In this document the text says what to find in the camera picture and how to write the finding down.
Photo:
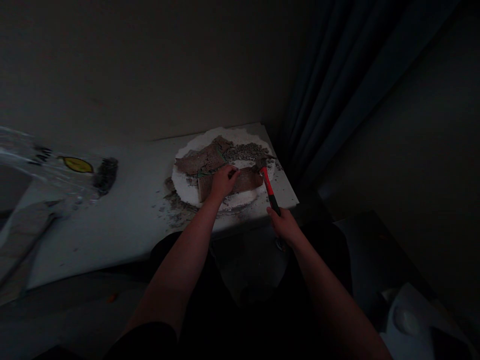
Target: hammer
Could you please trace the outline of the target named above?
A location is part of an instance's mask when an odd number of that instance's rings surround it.
[[[266,193],[268,194],[268,201],[270,201],[270,207],[273,209],[273,211],[276,212],[278,216],[282,216],[282,213],[279,208],[279,204],[277,203],[277,199],[275,198],[275,195],[274,195],[274,190],[272,189],[272,185],[270,185],[269,173],[267,172],[268,159],[276,159],[276,157],[273,157],[268,154],[265,154],[264,156],[259,157],[255,161],[255,165],[252,166],[252,170],[254,172],[258,172],[263,177],[263,182],[265,183],[265,187],[266,187]],[[285,242],[282,239],[277,238],[275,240],[275,244],[280,251],[282,252],[287,251]]]

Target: blue curtain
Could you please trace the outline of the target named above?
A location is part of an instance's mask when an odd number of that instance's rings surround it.
[[[275,150],[296,189],[315,184],[460,0],[325,0]]]

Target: debris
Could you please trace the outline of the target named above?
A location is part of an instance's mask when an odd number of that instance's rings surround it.
[[[275,168],[277,169],[277,171],[283,171],[284,168],[282,167],[282,165],[280,165],[280,163],[278,161],[275,161]]]
[[[199,209],[180,199],[171,177],[165,180],[165,186],[169,190],[172,189],[170,193],[164,197],[170,204],[170,211],[167,213],[168,225],[172,229],[182,228],[187,222],[193,219]]]
[[[236,160],[256,161],[261,156],[268,154],[269,150],[257,143],[239,144],[230,147],[223,153],[223,158],[227,163],[233,163]]]

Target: dust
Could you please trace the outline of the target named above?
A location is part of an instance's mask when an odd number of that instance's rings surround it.
[[[170,211],[166,214],[168,226],[172,229],[182,228],[194,218],[199,209],[180,199],[171,177],[165,180],[165,186],[169,193],[164,199],[170,204]]]

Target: wall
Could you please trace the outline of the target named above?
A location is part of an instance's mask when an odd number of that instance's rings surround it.
[[[275,125],[312,3],[2,1],[2,125],[82,146]]]
[[[477,316],[479,17],[477,1],[463,3],[332,160],[318,190],[336,218],[375,210],[440,299]]]

